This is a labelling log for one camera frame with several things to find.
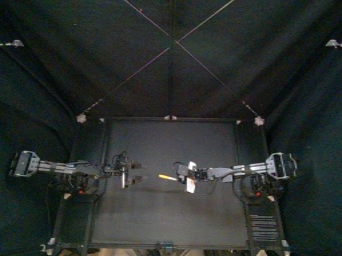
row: white label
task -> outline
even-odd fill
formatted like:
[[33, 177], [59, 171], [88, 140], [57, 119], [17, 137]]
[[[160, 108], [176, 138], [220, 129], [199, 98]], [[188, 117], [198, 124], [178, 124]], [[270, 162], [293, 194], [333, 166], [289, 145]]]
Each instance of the white label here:
[[198, 165], [196, 165], [196, 163], [190, 162], [190, 163], [188, 163], [188, 167], [187, 167], [187, 168], [188, 168], [188, 170], [191, 170], [191, 171], [192, 171], [192, 170], [194, 170], [194, 167], [196, 168], [196, 166], [198, 166]]
[[196, 187], [195, 181], [192, 179], [187, 178], [187, 192], [194, 194], [195, 187]]

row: black fabric backdrop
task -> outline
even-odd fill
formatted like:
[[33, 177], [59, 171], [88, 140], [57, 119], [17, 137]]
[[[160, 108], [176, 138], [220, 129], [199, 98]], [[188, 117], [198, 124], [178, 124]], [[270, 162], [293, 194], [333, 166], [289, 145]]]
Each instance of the black fabric backdrop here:
[[[342, 38], [342, 29], [331, 36]], [[297, 255], [341, 255], [342, 51], [322, 49], [305, 69], [269, 124], [271, 149], [299, 160], [282, 200], [285, 228]]]
[[[75, 116], [104, 99], [88, 116], [242, 119], [255, 116], [250, 105], [271, 149], [302, 160], [282, 202], [293, 248], [338, 254], [342, 50], [325, 44], [342, 41], [342, 2], [236, 0], [182, 39], [227, 3], [1, 1], [0, 42], [25, 47], [0, 48], [0, 251], [47, 235], [43, 193], [19, 192], [45, 183], [5, 178], [12, 153], [67, 160]], [[17, 221], [27, 209], [31, 224]]]

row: metal bracket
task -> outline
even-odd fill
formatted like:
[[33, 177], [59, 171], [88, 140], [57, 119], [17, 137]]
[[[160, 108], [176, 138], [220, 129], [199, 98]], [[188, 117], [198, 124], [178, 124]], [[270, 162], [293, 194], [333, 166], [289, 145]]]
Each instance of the metal bracket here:
[[164, 243], [162, 246], [166, 253], [171, 254], [174, 252], [175, 247], [172, 243]]

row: black tent ceiling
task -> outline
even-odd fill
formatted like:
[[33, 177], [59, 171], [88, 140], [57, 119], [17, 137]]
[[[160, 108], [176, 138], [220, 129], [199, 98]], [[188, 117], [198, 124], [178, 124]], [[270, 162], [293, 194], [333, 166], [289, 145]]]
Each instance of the black tent ceiling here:
[[73, 114], [135, 117], [266, 117], [342, 10], [337, 0], [3, 3], [1, 39], [24, 42]]

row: black enclosure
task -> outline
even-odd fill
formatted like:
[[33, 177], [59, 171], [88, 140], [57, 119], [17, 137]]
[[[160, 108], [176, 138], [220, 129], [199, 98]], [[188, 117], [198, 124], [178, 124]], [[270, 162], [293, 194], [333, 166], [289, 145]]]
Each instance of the black enclosure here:
[[[298, 160], [279, 200], [293, 255], [339, 255], [341, 81], [339, 0], [1, 1], [0, 255], [40, 255], [57, 226], [91, 247], [244, 249], [255, 209], [230, 184], [191, 197], [156, 175], [174, 161], [259, 162], [267, 148]], [[65, 215], [94, 215], [55, 225], [51, 176], [8, 176], [23, 150], [64, 163], [127, 150], [146, 179], [128, 193], [108, 181], [98, 208], [67, 203]]]

